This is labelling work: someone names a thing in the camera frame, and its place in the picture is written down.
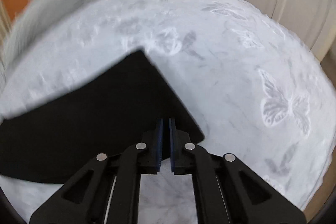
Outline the black pants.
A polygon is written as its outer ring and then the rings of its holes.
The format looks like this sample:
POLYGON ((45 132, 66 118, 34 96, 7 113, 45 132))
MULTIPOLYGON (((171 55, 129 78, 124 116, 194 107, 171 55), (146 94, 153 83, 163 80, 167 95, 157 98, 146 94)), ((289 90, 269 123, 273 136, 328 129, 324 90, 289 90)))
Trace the black pants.
POLYGON ((1 124, 1 174, 63 184, 100 153, 117 155, 173 118, 194 143, 205 136, 141 50, 83 87, 1 124))

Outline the butterfly pattern bed sheet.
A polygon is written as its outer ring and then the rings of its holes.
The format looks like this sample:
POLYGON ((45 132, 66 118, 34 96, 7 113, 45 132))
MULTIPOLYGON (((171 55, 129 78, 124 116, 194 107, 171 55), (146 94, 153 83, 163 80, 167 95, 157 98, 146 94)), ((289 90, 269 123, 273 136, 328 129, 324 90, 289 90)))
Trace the butterfly pattern bed sheet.
MULTIPOLYGON (((234 153, 300 209, 335 146, 335 88, 293 33, 242 0, 94 0, 6 69, 1 124, 83 87, 141 50, 194 118, 210 153, 234 153)), ((24 219, 61 184, 1 174, 24 219)))

